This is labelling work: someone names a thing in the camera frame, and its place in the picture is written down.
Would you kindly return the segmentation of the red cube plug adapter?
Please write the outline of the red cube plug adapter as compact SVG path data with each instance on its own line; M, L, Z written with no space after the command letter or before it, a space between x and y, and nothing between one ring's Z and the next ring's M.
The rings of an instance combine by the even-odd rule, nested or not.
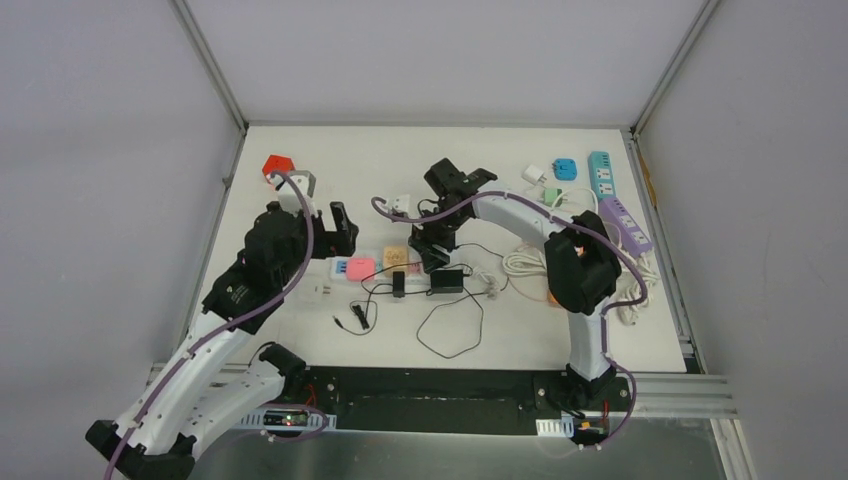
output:
M275 172L288 173L295 169L295 164L290 157L271 154L267 157L261 171L266 182L271 183L271 178Z

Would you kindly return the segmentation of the tan cube adapter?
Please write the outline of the tan cube adapter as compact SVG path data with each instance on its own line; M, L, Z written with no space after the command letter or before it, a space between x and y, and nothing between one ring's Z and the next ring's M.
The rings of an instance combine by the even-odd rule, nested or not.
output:
M382 266L387 275L394 272L408 271L410 266L409 251L404 246L387 246L383 249Z

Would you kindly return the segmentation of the pink adapter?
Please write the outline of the pink adapter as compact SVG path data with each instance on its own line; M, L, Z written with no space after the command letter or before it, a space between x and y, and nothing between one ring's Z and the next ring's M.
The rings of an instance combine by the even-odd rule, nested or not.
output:
M351 258L345 264L345 278L350 282L361 282L373 276L376 272L376 260L362 257Z

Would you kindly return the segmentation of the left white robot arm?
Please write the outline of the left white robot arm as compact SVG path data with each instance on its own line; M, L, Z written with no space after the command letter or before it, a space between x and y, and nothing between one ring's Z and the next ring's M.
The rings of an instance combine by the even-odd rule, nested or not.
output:
M141 398L115 420L97 420L85 438L127 479L186 479L201 456L239 420L277 400L297 402L305 361L272 342L236 380L207 391L229 357L245 346L299 283L308 263L351 256L359 233L343 203L322 214L270 202L245 234L236 259L212 285L182 344Z

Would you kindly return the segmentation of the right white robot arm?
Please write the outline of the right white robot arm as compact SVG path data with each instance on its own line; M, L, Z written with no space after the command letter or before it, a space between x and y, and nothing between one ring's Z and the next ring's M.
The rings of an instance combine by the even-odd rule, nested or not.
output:
M615 369L603 353L601 311L616 290L622 268L600 217L585 211L569 220L540 202L498 185L494 173L469 174L444 158L424 179L436 207L419 217L409 237L426 273L446 266L456 233L471 219L499 226L538 249L547 288L568 316L571 350L564 392L576 407L595 408L607 397Z

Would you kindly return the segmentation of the long white power strip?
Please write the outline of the long white power strip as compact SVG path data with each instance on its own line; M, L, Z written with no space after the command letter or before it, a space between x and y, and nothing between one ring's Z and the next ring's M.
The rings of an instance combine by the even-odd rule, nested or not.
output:
M362 283L365 287L368 287L369 285L376 285L377 283L385 283L389 286L392 286L392 275L387 275L385 272L382 271L382 261L376 258L374 258L376 260L376 272L373 276L361 282L347 281L345 278L344 271L346 261L350 259L351 258L344 257L332 258L330 262L329 274L326 277L310 275L305 276L302 279L301 285L298 290L299 295L301 295L304 299L307 300L317 300L321 295L329 295L331 293L332 286L336 283ZM470 282L472 279L474 279L475 281L485 283L486 287L483 288L482 293L484 295L488 295L490 298L496 298L498 294L507 287L506 283L499 282L498 279L495 276L491 275L488 271L473 270L472 267L467 264L449 265L448 267L443 268L443 270L444 269L461 269L466 275L466 282ZM425 274L423 272L421 268L421 263L410 263L408 271L406 272L406 294L413 295L419 294L421 292L427 292L429 287L429 274Z

